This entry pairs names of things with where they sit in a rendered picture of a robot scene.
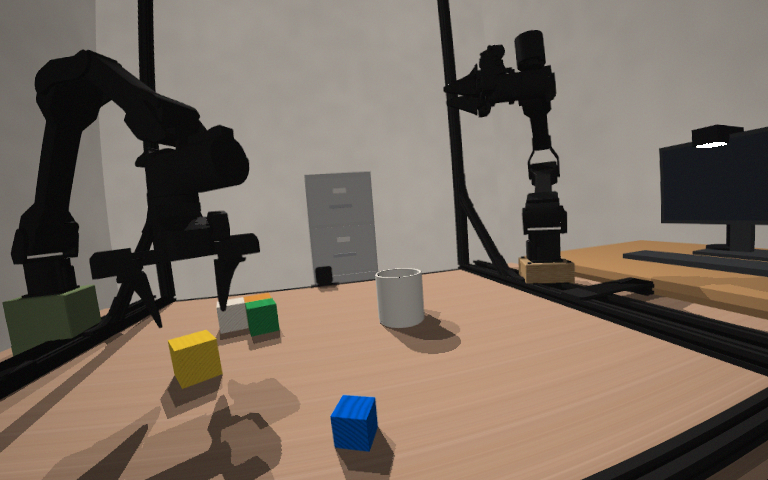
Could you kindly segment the grey cup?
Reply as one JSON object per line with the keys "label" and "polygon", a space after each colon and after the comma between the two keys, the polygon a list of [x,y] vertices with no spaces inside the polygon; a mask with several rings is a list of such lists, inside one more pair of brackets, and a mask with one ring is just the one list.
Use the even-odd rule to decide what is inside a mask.
{"label": "grey cup", "polygon": [[[419,274],[418,274],[419,273]],[[416,276],[411,276],[415,275]],[[406,278],[381,278],[405,277]],[[391,328],[415,326],[424,320],[422,272],[399,268],[376,273],[378,316]]]}

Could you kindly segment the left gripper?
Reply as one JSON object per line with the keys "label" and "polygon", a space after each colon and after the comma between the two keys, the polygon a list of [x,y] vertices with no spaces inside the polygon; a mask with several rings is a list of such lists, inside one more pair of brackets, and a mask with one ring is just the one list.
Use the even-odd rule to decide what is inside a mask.
{"label": "left gripper", "polygon": [[[519,72],[515,72],[515,69],[510,69],[509,73],[498,75],[495,78],[495,61],[490,57],[480,58],[479,68],[480,70],[475,64],[469,75],[443,87],[445,93],[463,95],[447,100],[447,106],[475,115],[479,114],[480,118],[487,117],[495,103],[509,102],[509,104],[514,104],[515,101],[521,99],[521,75]],[[491,95],[492,99],[488,95]]]}

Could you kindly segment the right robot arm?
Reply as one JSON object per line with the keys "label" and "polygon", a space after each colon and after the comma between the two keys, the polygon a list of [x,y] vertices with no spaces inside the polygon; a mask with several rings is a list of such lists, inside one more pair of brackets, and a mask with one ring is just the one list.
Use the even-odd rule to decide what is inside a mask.
{"label": "right robot arm", "polygon": [[[11,249],[13,264],[24,268],[28,294],[22,298],[80,287],[70,261],[79,251],[79,225],[69,212],[71,190],[82,131],[109,101],[124,110],[124,122],[137,139],[176,147],[145,148],[135,161],[145,168],[148,199],[199,196],[248,177],[249,159],[233,129],[217,125],[205,132],[195,108],[157,94],[114,59],[83,49],[52,59],[37,72],[35,90],[46,120],[35,202],[21,215]],[[177,215],[169,207],[156,209],[155,249],[164,249],[172,260],[213,254],[214,241],[230,238],[225,211],[203,217],[199,205],[187,208],[187,214]],[[27,259],[49,252],[63,255]]]}

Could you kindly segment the blue cube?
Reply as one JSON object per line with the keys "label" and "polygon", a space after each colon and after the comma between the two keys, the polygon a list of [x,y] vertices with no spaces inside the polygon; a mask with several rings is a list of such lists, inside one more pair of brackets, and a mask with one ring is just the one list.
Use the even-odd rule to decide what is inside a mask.
{"label": "blue cube", "polygon": [[330,418],[335,448],[370,452],[378,428],[375,397],[343,395]]}

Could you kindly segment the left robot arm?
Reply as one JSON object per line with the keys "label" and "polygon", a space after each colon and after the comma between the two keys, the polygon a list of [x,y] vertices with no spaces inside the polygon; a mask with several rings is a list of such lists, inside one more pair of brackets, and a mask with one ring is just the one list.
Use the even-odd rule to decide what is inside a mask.
{"label": "left robot arm", "polygon": [[[515,38],[514,43],[517,69],[522,71],[519,72],[522,93],[521,101],[518,103],[519,106],[522,106],[524,115],[530,118],[534,138],[534,140],[532,138],[533,151],[528,159],[528,174],[529,180],[535,186],[534,193],[537,194],[529,193],[525,208],[522,208],[523,233],[524,235],[528,234],[526,257],[532,263],[563,262],[560,252],[560,234],[567,233],[567,212],[563,205],[559,204],[558,193],[552,191],[552,185],[556,184],[557,177],[560,177],[560,169],[559,157],[551,147],[551,135],[548,135],[547,122],[547,114],[551,110],[551,100],[554,100],[556,96],[555,72],[552,73],[551,65],[545,66],[544,41],[541,31],[523,32]],[[487,50],[480,53],[480,56],[481,58],[490,57],[495,61],[496,75],[498,76],[509,73],[509,70],[512,69],[512,67],[505,68],[502,59],[504,54],[503,45],[494,44],[488,45]],[[546,149],[550,149],[556,157],[557,164],[556,161],[534,163],[531,164],[530,168],[530,160],[534,152]],[[528,228],[549,227],[561,227],[561,229],[552,231],[528,230]]]}

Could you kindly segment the orange cube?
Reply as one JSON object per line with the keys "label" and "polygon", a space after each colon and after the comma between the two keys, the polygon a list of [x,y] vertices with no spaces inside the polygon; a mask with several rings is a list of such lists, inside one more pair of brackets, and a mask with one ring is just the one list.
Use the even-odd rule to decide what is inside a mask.
{"label": "orange cube", "polygon": [[246,303],[246,302],[252,302],[252,301],[257,301],[257,300],[269,299],[269,298],[272,298],[272,297],[270,296],[269,293],[264,293],[264,294],[259,294],[259,295],[247,296],[247,297],[243,297],[243,298],[244,298],[244,301]]}

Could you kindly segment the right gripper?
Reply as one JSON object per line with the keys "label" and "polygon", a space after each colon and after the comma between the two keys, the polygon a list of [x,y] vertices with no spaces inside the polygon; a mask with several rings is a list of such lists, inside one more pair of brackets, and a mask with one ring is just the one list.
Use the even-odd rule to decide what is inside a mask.
{"label": "right gripper", "polygon": [[[173,195],[149,199],[152,228],[158,207],[169,207],[171,215],[187,214],[188,205],[199,205],[201,209],[200,202],[197,202],[199,202],[199,196],[195,195]],[[246,261],[246,257],[242,255],[259,253],[260,246],[257,236],[253,233],[232,235],[228,240],[217,241],[214,244],[215,252],[210,255],[218,255],[218,259],[214,259],[217,295],[220,309],[225,311],[234,271],[240,262]],[[187,256],[185,259],[210,255]],[[164,249],[131,253],[131,248],[125,248],[96,252],[89,258],[92,280],[117,276],[117,283],[128,283],[142,299],[159,328],[162,328],[161,316],[147,275],[142,269],[146,265],[172,261],[178,260],[168,259],[167,254],[164,255]]]}

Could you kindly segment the yellow cube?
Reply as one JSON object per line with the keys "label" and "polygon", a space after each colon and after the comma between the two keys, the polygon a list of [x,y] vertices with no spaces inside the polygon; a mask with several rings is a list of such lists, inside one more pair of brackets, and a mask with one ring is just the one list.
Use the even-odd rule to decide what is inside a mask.
{"label": "yellow cube", "polygon": [[168,340],[168,345],[182,389],[222,374],[217,339],[207,330]]}

